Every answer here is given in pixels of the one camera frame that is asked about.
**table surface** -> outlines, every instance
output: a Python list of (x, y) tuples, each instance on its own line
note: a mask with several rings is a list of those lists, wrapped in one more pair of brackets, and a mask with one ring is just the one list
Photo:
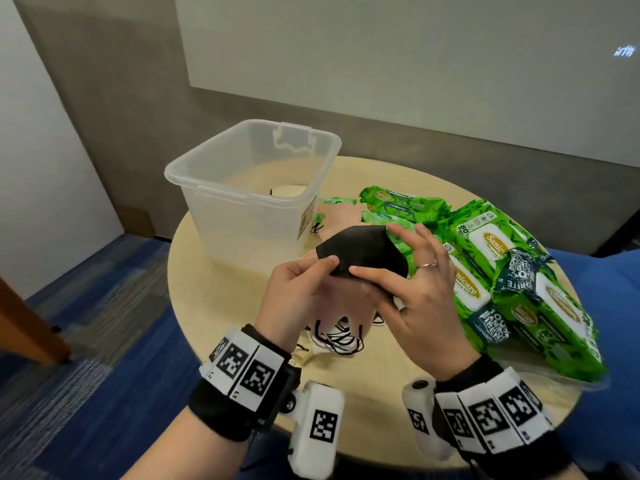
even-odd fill
[[(391, 163), (338, 156), (321, 187), (322, 196), (356, 197), (360, 190), (379, 185), (401, 193), (442, 197), (457, 209), (478, 198), (457, 185), (417, 170)], [(305, 250), (319, 243), (309, 234)], [(558, 279), (575, 295), (565, 274)], [(253, 323), (268, 277), (213, 262), (205, 256), (191, 214), (178, 227), (169, 254), (169, 293), (178, 323), (201, 360), (210, 354), (226, 330)], [(338, 451), (373, 464), (397, 468), (457, 468), (465, 462), (455, 455), (438, 461), (418, 450), (413, 427), (404, 409), (402, 387), (425, 376), (396, 344), (386, 327), (373, 327), (362, 352), (341, 357), (315, 356), (302, 370), (309, 379), (344, 391), (346, 405)], [(580, 391), (544, 376), (523, 374), (548, 407), (556, 424), (569, 414)], [(291, 420), (278, 417), (276, 425), (291, 431)]]

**plastic container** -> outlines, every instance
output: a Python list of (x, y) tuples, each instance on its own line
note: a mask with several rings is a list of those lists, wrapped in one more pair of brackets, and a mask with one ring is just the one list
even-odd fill
[[(318, 188), (341, 145), (326, 131), (247, 120), (169, 163), (164, 176), (181, 186), (209, 257), (270, 273), (300, 257)], [(270, 195), (286, 185), (306, 188)]]

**left hand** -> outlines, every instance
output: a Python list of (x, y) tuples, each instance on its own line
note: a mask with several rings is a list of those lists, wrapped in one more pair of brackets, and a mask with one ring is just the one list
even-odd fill
[(255, 329), (278, 347), (293, 352), (313, 313), (314, 298), (338, 257), (306, 258), (273, 269), (262, 298)]

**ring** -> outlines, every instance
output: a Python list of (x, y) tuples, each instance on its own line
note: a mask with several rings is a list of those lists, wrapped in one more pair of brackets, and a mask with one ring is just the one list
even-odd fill
[(427, 266), (437, 266), (438, 265), (438, 260), (434, 259), (432, 263), (429, 264), (421, 264), (420, 266), (418, 266), (418, 268), (420, 267), (427, 267)]

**right hand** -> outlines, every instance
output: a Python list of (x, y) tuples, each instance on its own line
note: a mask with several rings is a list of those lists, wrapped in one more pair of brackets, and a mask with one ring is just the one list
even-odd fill
[[(480, 357), (466, 338), (456, 313), (456, 267), (447, 250), (422, 224), (415, 226), (415, 232), (394, 223), (388, 224), (387, 229), (413, 250), (416, 274), (408, 280), (388, 269), (351, 266), (349, 271), (403, 301), (404, 308), (398, 310), (381, 290), (364, 285), (371, 304), (409, 359), (437, 381), (451, 379)], [(438, 261), (437, 266), (420, 267), (434, 260)]]

